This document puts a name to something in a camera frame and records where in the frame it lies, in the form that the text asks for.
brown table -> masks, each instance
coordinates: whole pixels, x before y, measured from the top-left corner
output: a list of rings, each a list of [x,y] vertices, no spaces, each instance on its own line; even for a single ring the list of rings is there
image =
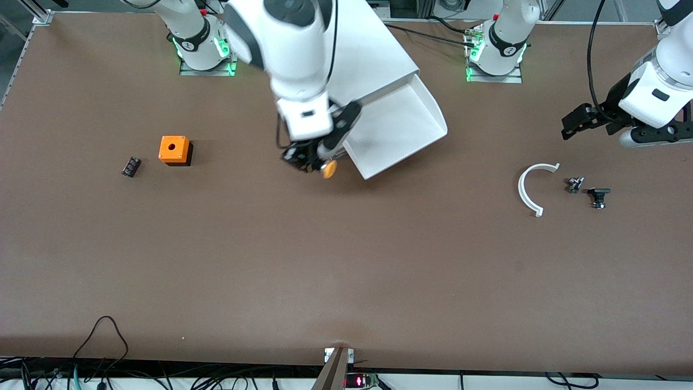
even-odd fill
[[[365,366],[691,375],[693,149],[561,139],[588,31],[537,26],[522,85],[466,83],[458,46],[396,31],[450,132],[323,180],[279,160],[261,72],[178,76],[154,15],[56,15],[0,112],[0,355],[70,356],[110,314],[139,359],[319,364],[346,343]],[[598,95],[655,43],[599,27]],[[192,167],[157,160],[167,134]],[[527,181],[542,218],[517,194],[538,162],[561,163]],[[605,210],[564,190],[578,175]],[[83,356],[121,351],[104,325]]]

orange and black cube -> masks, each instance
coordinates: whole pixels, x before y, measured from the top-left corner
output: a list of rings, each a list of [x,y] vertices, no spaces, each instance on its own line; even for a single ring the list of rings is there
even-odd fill
[[[170,167],[189,167],[193,159],[193,143],[185,135],[164,135],[159,147],[159,160]]]

orange box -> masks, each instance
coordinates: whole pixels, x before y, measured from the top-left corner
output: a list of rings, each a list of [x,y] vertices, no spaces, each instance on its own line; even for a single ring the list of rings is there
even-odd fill
[[[185,135],[164,135],[159,146],[159,160],[172,167],[189,167],[193,143]]]

white curved object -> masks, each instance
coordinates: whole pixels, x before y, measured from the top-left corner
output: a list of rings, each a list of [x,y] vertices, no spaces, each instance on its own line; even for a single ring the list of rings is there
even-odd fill
[[[518,181],[518,191],[520,192],[520,197],[522,198],[522,201],[525,202],[525,205],[527,207],[531,208],[534,210],[535,217],[539,218],[541,215],[544,213],[544,208],[541,207],[540,205],[537,205],[535,202],[532,202],[532,200],[529,198],[529,195],[527,195],[527,191],[525,190],[525,178],[527,177],[527,174],[530,171],[533,171],[535,169],[543,169],[545,171],[549,171],[551,173],[555,172],[561,165],[559,163],[556,163],[556,165],[551,165],[551,164],[535,164],[532,165],[531,167],[527,168],[526,171],[523,172],[523,174],[520,176],[520,181]]]

orange round object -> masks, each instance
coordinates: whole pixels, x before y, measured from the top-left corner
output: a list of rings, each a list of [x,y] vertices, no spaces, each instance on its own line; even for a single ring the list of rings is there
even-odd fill
[[[322,169],[322,178],[329,179],[337,171],[337,160],[332,160]]]

